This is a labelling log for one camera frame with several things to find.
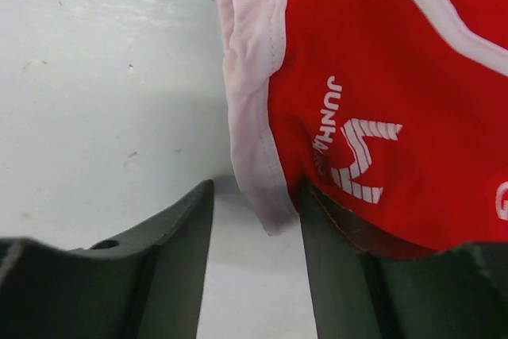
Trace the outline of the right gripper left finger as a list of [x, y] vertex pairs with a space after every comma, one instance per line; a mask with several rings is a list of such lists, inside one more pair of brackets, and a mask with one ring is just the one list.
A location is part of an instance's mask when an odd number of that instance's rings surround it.
[[205, 180], [91, 248], [1, 241], [4, 338], [193, 338], [214, 213]]

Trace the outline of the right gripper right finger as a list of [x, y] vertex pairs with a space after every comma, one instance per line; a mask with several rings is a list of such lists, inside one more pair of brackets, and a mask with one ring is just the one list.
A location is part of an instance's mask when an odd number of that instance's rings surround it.
[[506, 337], [506, 244], [434, 252], [385, 233], [309, 181], [299, 196], [320, 338]]

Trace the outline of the red underwear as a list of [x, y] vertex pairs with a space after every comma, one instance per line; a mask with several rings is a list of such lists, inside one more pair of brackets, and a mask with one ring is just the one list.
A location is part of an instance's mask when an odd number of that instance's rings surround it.
[[303, 212], [411, 258], [507, 239], [507, 0], [217, 0], [233, 170], [262, 226]]

